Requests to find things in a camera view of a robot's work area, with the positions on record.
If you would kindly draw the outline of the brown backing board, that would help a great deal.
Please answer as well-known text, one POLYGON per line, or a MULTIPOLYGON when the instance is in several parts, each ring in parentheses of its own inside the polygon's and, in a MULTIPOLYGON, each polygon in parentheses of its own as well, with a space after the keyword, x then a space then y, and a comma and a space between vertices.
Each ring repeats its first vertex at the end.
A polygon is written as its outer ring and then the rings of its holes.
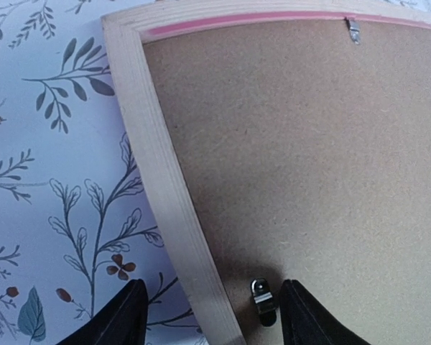
POLYGON ((249 344, 253 278, 299 280, 371 344, 431 344, 431 30, 269 22, 144 52, 249 344))

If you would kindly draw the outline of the pink wooden picture frame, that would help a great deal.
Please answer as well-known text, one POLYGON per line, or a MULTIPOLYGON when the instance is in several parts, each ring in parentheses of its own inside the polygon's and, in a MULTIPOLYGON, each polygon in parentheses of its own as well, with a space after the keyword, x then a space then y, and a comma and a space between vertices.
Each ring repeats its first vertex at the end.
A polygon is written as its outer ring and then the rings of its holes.
MULTIPOLYGON (((364 22, 431 30, 431 13, 383 1, 160 1, 103 18, 114 88, 147 198, 180 284, 210 344, 249 343, 193 205, 144 46, 227 27, 305 20, 342 22, 356 45, 361 44, 364 22)), ((285 280, 277 289, 261 276, 249 285, 257 324, 278 326, 281 333, 279 291, 285 280)))

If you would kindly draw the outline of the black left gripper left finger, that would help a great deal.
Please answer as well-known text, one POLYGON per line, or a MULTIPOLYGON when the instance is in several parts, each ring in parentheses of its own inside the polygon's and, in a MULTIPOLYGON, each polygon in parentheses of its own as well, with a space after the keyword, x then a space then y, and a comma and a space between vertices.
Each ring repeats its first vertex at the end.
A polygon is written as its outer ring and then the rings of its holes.
POLYGON ((149 298, 143 280, 130 280, 87 324, 59 345, 144 345, 149 298))

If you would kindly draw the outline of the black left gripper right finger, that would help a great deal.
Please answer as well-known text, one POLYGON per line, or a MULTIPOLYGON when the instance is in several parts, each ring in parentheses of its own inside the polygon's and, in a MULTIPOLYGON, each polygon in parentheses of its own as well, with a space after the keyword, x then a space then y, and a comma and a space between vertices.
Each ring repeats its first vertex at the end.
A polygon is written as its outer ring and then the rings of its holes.
POLYGON ((337 320, 297 280, 282 283, 279 312, 286 345, 369 345, 337 320))

